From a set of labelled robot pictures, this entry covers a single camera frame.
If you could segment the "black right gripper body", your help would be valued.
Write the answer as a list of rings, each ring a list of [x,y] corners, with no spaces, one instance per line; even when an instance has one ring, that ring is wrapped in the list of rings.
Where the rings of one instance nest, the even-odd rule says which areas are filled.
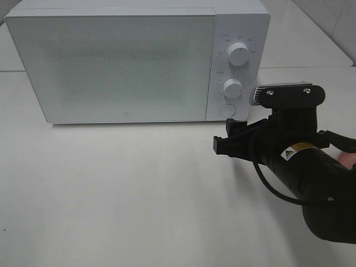
[[[330,156],[322,149],[330,146],[317,132],[317,109],[272,109],[268,118],[246,128],[245,159],[268,167],[325,165]]]

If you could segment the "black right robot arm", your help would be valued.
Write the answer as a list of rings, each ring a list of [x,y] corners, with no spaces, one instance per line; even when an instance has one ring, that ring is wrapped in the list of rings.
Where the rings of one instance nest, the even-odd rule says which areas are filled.
[[[301,206],[318,238],[355,243],[355,170],[325,153],[331,132],[318,131],[315,108],[275,108],[252,124],[228,119],[226,132],[213,139],[216,154],[252,162],[273,195]]]

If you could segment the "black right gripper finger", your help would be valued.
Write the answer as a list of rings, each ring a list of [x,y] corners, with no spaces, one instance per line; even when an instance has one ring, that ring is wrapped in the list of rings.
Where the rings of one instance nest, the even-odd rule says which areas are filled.
[[[331,131],[319,131],[319,133],[340,151],[356,152],[356,139],[345,137]]]
[[[236,121],[232,118],[226,120],[227,138],[214,136],[213,150],[217,155],[226,155],[238,159],[251,159],[250,141],[252,135],[264,126],[267,119],[251,123]]]

